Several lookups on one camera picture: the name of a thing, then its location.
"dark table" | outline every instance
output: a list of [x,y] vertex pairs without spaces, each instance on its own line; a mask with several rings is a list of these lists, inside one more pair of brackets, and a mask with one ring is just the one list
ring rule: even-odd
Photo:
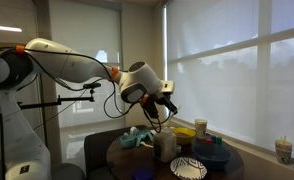
[[[208,170],[204,179],[217,180],[241,180],[244,179],[244,163],[238,152],[229,144],[223,142],[231,153],[232,158],[222,171]],[[191,145],[182,146],[181,153],[177,157],[195,158],[192,152]],[[124,149],[120,145],[119,138],[115,139],[109,146],[107,151],[107,162],[113,164],[111,173],[120,180],[131,179],[132,173],[137,168],[148,168],[154,172],[156,180],[175,180],[179,179],[170,170],[170,162],[163,163],[154,159],[153,149],[141,145],[131,149]]]

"window shade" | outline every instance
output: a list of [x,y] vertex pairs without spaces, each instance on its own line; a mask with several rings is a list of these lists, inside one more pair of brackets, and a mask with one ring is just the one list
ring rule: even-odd
[[294,1],[174,0],[166,17],[177,118],[269,150],[294,144]]

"black and white plate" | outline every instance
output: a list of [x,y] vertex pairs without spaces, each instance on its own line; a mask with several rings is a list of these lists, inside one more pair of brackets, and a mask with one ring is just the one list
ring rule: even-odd
[[207,174],[206,167],[196,159],[179,157],[170,163],[171,171],[183,180],[198,180]]

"white cup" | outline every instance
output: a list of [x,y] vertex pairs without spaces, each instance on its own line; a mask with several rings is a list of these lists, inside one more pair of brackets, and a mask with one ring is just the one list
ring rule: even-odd
[[196,119],[195,129],[196,129],[196,137],[198,139],[206,139],[207,120]]

